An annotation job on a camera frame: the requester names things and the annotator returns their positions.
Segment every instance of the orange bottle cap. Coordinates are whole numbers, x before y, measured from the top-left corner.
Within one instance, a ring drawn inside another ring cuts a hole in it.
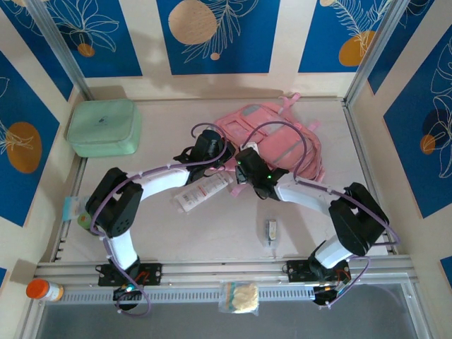
[[[41,299],[49,291],[49,283],[43,279],[34,279],[27,286],[27,297]]]

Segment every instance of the robotic arm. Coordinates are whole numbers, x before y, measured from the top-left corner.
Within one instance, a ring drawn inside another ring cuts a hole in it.
[[[191,164],[211,160],[220,154],[224,139],[211,130],[205,130],[197,138],[194,147],[186,148],[175,162]],[[139,274],[140,259],[133,248],[130,227],[133,224],[139,203],[153,194],[166,189],[191,184],[203,177],[208,168],[220,168],[235,153],[231,143],[227,144],[224,155],[208,165],[172,168],[164,172],[127,183],[117,193],[119,198],[111,198],[99,214],[96,224],[107,235],[112,256],[119,267],[133,279]],[[344,198],[333,200],[331,187],[310,180],[298,178],[297,184],[292,174],[285,169],[269,169],[253,148],[246,148],[235,155],[236,177],[239,184],[253,186],[259,198],[287,201],[317,210],[331,217],[336,235],[314,250],[307,261],[298,263],[297,280],[289,275],[290,281],[332,281],[336,272],[347,266],[345,259],[352,255],[363,256],[381,236],[384,227],[364,211]],[[91,216],[101,202],[120,183],[131,177],[118,168],[109,170],[87,202],[86,210]],[[377,214],[382,220],[388,218],[370,193],[361,184],[353,183],[345,189],[345,195],[352,196],[362,205]]]

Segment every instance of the mint green container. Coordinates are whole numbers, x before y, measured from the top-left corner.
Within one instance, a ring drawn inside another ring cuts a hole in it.
[[[74,110],[67,141],[81,157],[109,157],[135,153],[140,134],[132,100],[85,101]]]

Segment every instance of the white tabletop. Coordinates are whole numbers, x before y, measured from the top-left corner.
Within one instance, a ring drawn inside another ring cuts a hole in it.
[[[140,172],[166,165],[190,145],[191,127],[212,122],[228,112],[262,100],[184,100],[138,103],[143,116],[143,131],[138,151],[122,157],[90,158],[80,188],[80,196],[90,195],[105,172],[118,167],[125,172]],[[364,184],[359,160],[338,100],[299,101],[293,110],[306,125],[321,122],[315,133],[322,143],[326,168],[325,183],[345,187],[352,182]],[[178,213],[171,198],[173,189],[147,198],[140,204],[131,228],[133,244],[142,260],[241,261],[272,257],[262,243],[264,221],[276,218],[279,227],[278,258],[308,256],[334,232],[331,219],[319,212],[293,203],[270,199],[262,201],[251,187],[236,198],[233,185],[217,193],[189,214]],[[77,222],[72,222],[66,242],[61,244],[62,261],[104,261],[105,250],[97,237]],[[374,247],[371,255],[387,254]]]

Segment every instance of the pink backpack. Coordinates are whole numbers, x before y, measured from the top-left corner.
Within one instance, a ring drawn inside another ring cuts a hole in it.
[[[247,105],[218,119],[215,124],[225,131],[228,139],[238,149],[258,125],[267,121],[290,122],[303,134],[307,143],[307,156],[297,174],[305,179],[320,182],[325,174],[321,160],[321,144],[319,138],[312,132],[319,123],[307,128],[295,119],[290,108],[299,97],[299,93],[290,99],[281,97],[282,107],[273,102]],[[304,152],[304,145],[298,133],[281,124],[264,126],[251,137],[250,142],[257,143],[260,156],[269,166],[280,167],[291,172],[295,170]],[[234,161],[230,160],[226,167],[234,166],[232,163]]]

